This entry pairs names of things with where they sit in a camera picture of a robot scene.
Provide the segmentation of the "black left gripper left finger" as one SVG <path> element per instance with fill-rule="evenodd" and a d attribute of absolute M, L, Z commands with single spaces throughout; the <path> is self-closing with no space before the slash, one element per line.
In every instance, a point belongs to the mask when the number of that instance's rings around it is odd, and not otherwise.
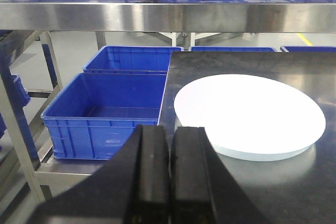
<path fill-rule="evenodd" d="M 161 126 L 138 125 L 88 178 L 40 204 L 27 223 L 167 223 L 169 148 Z"/>

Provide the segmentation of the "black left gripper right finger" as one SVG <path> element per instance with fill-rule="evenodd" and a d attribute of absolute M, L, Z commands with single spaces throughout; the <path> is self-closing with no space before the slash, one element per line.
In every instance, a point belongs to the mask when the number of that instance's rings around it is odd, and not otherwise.
<path fill-rule="evenodd" d="M 202 127 L 179 127 L 171 148 L 172 223 L 267 223 Z"/>

